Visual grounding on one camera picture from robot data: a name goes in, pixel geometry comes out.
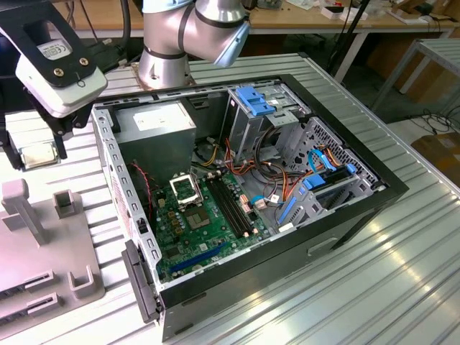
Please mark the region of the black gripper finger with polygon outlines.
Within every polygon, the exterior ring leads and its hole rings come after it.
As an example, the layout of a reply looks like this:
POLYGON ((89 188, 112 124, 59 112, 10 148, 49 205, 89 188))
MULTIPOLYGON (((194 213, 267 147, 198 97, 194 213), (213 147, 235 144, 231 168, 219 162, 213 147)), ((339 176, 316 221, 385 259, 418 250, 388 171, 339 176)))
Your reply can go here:
POLYGON ((4 114, 2 114, 0 117, 0 141, 1 148, 3 149, 7 158, 9 159, 11 166, 14 169, 22 169, 24 167, 24 164, 22 162, 19 152, 17 151, 14 145, 10 133, 6 129, 6 119, 4 114))
POLYGON ((68 157, 64 141, 73 136, 74 129, 82 129, 87 125, 92 108, 93 103, 89 103, 83 108, 65 115, 63 118, 57 118, 52 116, 40 103, 35 103, 35 110, 49 126, 53 134, 60 159, 64 160, 68 157))

